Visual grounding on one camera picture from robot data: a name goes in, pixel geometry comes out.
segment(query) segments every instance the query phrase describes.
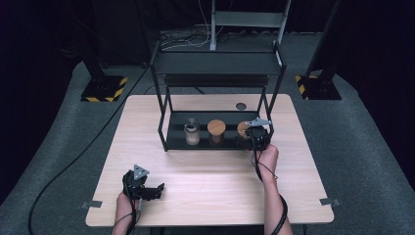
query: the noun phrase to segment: wooden table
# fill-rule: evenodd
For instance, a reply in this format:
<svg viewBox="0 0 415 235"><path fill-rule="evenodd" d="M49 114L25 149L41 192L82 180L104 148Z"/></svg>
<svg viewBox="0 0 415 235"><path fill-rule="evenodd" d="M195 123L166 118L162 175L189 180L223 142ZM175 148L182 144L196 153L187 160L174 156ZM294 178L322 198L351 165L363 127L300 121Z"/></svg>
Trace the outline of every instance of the wooden table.
<svg viewBox="0 0 415 235"><path fill-rule="evenodd" d="M255 110L259 95L173 95L171 99L176 111L237 111L235 106L241 102L247 110ZM138 226L262 224L263 187L250 162L251 153L165 152L157 133L160 116L157 96L128 98L93 199L103 204L89 209L86 223L114 225L121 179L138 164L150 172L146 187L165 183L159 200L144 202ZM272 120L275 132L271 142L280 150L276 174L280 193L289 206L290 222L331 222L333 211L319 203L327 195L288 95L278 95ZM168 115L164 126L168 126Z"/></svg>

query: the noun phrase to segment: wooden lid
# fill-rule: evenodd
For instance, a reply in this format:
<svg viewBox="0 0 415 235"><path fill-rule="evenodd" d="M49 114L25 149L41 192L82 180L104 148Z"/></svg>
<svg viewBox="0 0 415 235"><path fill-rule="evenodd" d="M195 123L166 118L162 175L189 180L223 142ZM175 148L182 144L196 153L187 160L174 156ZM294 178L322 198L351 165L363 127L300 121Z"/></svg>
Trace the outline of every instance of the wooden lid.
<svg viewBox="0 0 415 235"><path fill-rule="evenodd" d="M241 121L238 124L238 133L239 135L241 135L243 138L247 137L247 133L245 133L245 130L248 129L249 126L247 126L247 120Z"/></svg>
<svg viewBox="0 0 415 235"><path fill-rule="evenodd" d="M226 124L220 119L211 120L207 125L207 130L212 135L221 135L225 129Z"/></svg>

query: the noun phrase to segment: shelf rack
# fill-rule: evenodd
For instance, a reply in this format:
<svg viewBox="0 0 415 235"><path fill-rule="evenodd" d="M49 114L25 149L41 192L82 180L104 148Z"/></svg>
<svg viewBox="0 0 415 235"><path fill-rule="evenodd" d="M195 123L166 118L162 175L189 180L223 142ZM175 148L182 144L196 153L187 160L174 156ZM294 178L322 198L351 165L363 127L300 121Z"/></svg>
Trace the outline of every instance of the shelf rack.
<svg viewBox="0 0 415 235"><path fill-rule="evenodd" d="M269 52L223 52L223 51L163 51L158 42L154 50L150 69L161 109L159 135L164 150L232 150L238 149L237 125L244 120L259 117L261 107L267 119L271 111L286 69L279 44L274 42ZM162 76L165 87L161 96L158 77ZM271 76L277 76L270 102L265 95ZM254 111L175 111L170 98L170 87L256 87L261 88L257 109ZM166 138L162 133L165 114L170 111ZM187 118L200 122L201 142L191 146L186 143L184 123ZM208 122L221 119L226 123L225 138L220 145L208 142ZM270 135L274 131L269 126Z"/></svg>

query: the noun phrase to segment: shelf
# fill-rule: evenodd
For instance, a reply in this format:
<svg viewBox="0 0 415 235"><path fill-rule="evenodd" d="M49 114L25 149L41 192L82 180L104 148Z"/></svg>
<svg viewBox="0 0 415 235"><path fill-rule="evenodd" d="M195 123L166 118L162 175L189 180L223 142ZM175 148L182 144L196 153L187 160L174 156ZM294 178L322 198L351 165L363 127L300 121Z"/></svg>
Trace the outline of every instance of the shelf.
<svg viewBox="0 0 415 235"><path fill-rule="evenodd" d="M279 75L275 52L163 52L158 54L156 74L162 75Z"/></svg>
<svg viewBox="0 0 415 235"><path fill-rule="evenodd" d="M166 145L169 150L240 150L237 146L237 126L242 121L253 120L258 117L258 112L174 112L170 116ZM196 118L201 126L201 141L198 145L191 146L186 143L184 123L188 118ZM208 123L213 119L220 119L226 124L224 141L220 145L211 144L208 141Z"/></svg>
<svg viewBox="0 0 415 235"><path fill-rule="evenodd" d="M216 12L216 25L281 27L283 13Z"/></svg>

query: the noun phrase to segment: black cable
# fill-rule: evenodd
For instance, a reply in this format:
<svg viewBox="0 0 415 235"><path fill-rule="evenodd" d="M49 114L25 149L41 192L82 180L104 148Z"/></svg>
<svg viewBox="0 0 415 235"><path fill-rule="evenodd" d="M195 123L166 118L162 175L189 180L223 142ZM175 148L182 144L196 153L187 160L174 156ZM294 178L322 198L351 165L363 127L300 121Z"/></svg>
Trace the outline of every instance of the black cable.
<svg viewBox="0 0 415 235"><path fill-rule="evenodd" d="M32 221L32 216L33 216L33 212L34 212L34 208L36 207L37 202L39 201L40 197L43 195L43 193L46 191L46 189L48 189L48 187L59 177L61 176L68 168L70 168L76 161L78 161L80 159L80 157L83 156L83 154L85 154L86 151L88 151L88 149L92 146L93 143L95 143L95 141L98 139L98 137L104 132L105 128L109 125L109 123L111 122L111 120L113 120L113 118L115 117L116 113L118 113L118 111L120 110L120 108L122 107L122 105L125 103L126 99L128 98L128 96L131 94L132 90L134 90L135 86L138 84L138 82L141 80L141 78L144 76L144 74L146 73L147 69L149 67L146 67L143 71L143 73L141 73L140 77L137 79L137 81L134 83L133 87L131 88L131 90L125 95L125 98L122 100L122 102L119 104L118 108L116 108L115 112L112 114L112 116L110 117L110 119L104 124L104 126L101 128L101 130L98 132L98 134L92 139L92 141L81 151L81 153L72 161L70 162L67 166L65 166L57 175L55 175L44 187L43 189L40 191L40 193L37 195L36 199L34 200L31 208L30 208L30 212L28 214L28 220L27 220L27 229L29 234L34 234L32 227L31 227L31 221Z"/></svg>

